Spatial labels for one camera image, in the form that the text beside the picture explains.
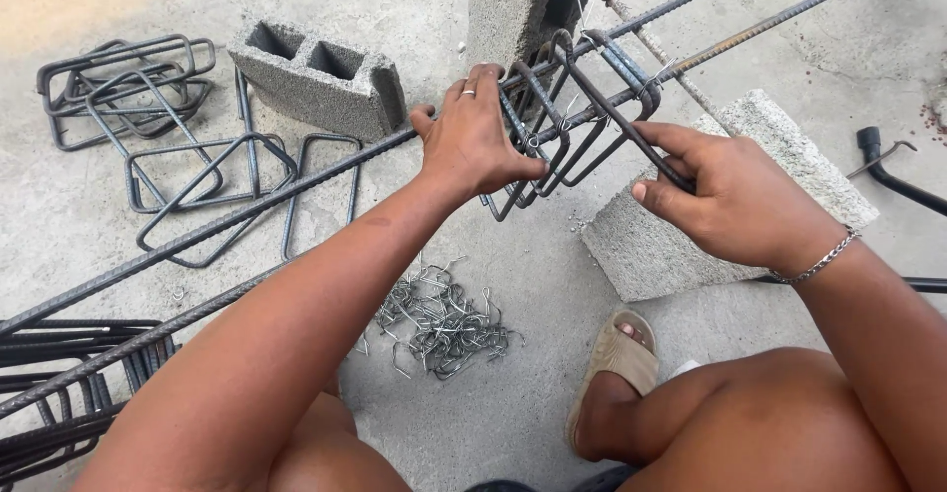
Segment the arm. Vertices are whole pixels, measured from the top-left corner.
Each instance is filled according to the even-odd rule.
[[[711,255],[792,278],[845,238],[752,139],[635,126],[697,196],[658,178],[634,198]],[[947,490],[947,321],[859,240],[794,287],[912,489]]]
[[[416,108],[420,173],[188,342],[118,415],[74,490],[244,489],[265,475],[441,223],[473,196],[545,173],[504,136],[502,74],[474,67],[436,123],[432,105]]]

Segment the hollow concrete block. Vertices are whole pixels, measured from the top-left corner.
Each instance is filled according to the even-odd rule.
[[[376,141],[405,119],[385,54],[267,18],[247,20],[227,50],[264,104],[304,123]]]
[[[878,210],[762,90],[746,93],[725,107],[721,116],[741,134],[751,136],[840,222],[861,230],[878,217]],[[692,127],[704,133],[727,135],[708,115]],[[655,167],[636,176],[582,232],[583,242],[623,301],[659,298],[766,273],[764,268],[734,265],[707,255],[684,233],[641,207],[631,195],[632,186],[640,179],[656,176]]]
[[[581,0],[583,6],[587,0]],[[533,63],[540,46],[559,28],[574,31],[582,9],[576,0],[470,0],[467,61]],[[598,2],[598,11],[603,11]]]

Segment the person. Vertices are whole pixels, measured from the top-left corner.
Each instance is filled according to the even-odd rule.
[[[436,122],[416,107],[420,172],[189,341],[73,490],[409,490],[358,439],[335,371],[448,215],[547,172],[504,135],[502,75],[473,67]],[[791,278],[849,239],[751,139],[634,126],[697,185],[692,196],[661,176],[634,198],[708,253]],[[654,335],[631,310],[611,316],[570,415],[576,454],[642,466],[621,491],[947,490],[944,318],[857,239],[793,287],[833,354],[778,349],[656,388]]]

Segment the bracelet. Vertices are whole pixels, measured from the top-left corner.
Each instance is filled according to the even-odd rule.
[[[831,262],[833,261],[833,259],[835,259],[836,257],[838,257],[838,254],[839,254],[839,253],[842,253],[842,250],[845,249],[846,246],[848,246],[849,244],[851,244],[851,241],[855,240],[855,237],[861,237],[861,236],[862,236],[861,233],[856,232],[856,231],[854,230],[854,228],[852,228],[851,226],[848,226],[847,224],[845,225],[845,229],[848,230],[848,235],[846,236],[845,240],[843,240],[841,243],[839,243],[838,246],[836,246],[835,248],[833,248],[833,250],[829,252],[829,255],[826,255],[825,257],[823,257],[823,258],[822,258],[822,261],[819,261],[819,262],[816,263],[812,268],[810,268],[810,269],[806,270],[805,272],[799,274],[799,276],[797,276],[797,277],[795,277],[795,278],[793,278],[793,279],[791,279],[791,280],[787,280],[786,278],[784,278],[784,277],[780,276],[779,274],[777,274],[774,270],[770,270],[770,271],[769,271],[770,275],[773,276],[773,278],[774,278],[775,280],[777,280],[777,281],[779,281],[779,282],[781,282],[781,283],[783,283],[783,284],[794,284],[794,283],[798,283],[798,282],[800,282],[800,281],[802,281],[802,280],[808,280],[809,278],[811,278],[812,276],[815,275],[815,272],[818,272],[818,271],[821,270],[822,268],[825,268],[825,266],[826,266],[827,264],[831,263]]]

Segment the forearm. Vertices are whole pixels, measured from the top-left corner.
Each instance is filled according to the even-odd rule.
[[[947,489],[947,322],[861,242],[796,290],[912,488]]]
[[[100,471],[117,485],[116,468],[138,489],[241,485],[259,475],[464,199],[421,175],[261,283],[136,394],[77,488],[103,489]]]

